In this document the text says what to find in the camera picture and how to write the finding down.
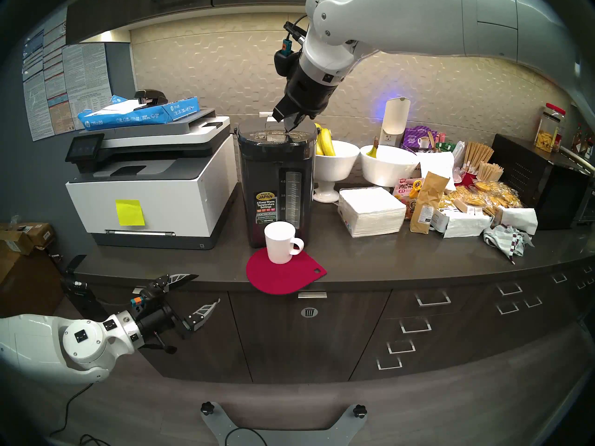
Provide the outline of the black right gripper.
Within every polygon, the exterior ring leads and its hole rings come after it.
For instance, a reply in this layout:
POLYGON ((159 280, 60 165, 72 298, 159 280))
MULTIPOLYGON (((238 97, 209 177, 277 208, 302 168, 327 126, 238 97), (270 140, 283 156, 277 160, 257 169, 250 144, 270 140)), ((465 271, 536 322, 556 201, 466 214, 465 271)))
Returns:
POLYGON ((328 106, 340 76, 324 72, 301 55, 287 57, 283 101, 273 109, 273 118, 284 121, 286 133, 295 130, 305 118, 314 120, 328 106))

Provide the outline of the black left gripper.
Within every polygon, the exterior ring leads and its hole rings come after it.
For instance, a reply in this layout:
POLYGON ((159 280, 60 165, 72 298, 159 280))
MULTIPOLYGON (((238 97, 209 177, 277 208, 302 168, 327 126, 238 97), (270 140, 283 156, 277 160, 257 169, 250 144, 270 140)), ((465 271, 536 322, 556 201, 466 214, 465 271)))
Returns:
MULTIPOLYGON (((163 292, 169 292, 197 279, 196 274, 166 274, 156 279, 156 287, 163 292)), ((205 304, 184 317, 179 318, 169 305, 139 306, 139 331, 144 344, 142 347, 171 347, 164 342, 161 334, 174 330, 182 340, 189 339, 192 332, 196 332, 205 325, 215 308, 220 303, 220 298, 215 302, 205 304)))

